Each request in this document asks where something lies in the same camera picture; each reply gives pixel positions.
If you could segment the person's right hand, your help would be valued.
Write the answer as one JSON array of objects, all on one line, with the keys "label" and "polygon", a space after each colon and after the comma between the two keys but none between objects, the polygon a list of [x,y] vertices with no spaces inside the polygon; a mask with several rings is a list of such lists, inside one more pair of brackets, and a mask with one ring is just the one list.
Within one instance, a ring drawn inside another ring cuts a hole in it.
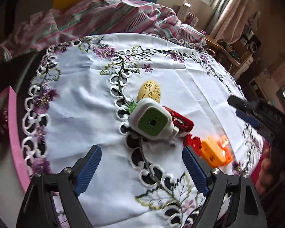
[{"label": "person's right hand", "polygon": [[263,151],[264,159],[261,163],[255,188],[260,196],[266,195],[279,182],[281,174],[285,172],[285,155],[276,148]]}]

